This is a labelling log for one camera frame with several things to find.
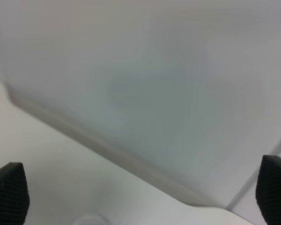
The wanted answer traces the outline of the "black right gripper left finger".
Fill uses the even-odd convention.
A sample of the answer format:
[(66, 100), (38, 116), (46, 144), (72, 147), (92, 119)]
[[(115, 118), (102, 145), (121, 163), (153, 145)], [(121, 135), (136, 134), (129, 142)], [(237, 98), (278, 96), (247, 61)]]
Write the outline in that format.
[(11, 162), (0, 168), (0, 225), (23, 225), (30, 196), (23, 164)]

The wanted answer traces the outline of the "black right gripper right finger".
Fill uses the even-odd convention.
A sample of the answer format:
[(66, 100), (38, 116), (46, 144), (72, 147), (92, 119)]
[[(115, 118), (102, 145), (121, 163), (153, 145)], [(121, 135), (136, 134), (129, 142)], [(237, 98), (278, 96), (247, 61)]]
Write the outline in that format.
[(263, 156), (255, 197), (265, 222), (281, 225), (281, 157)]

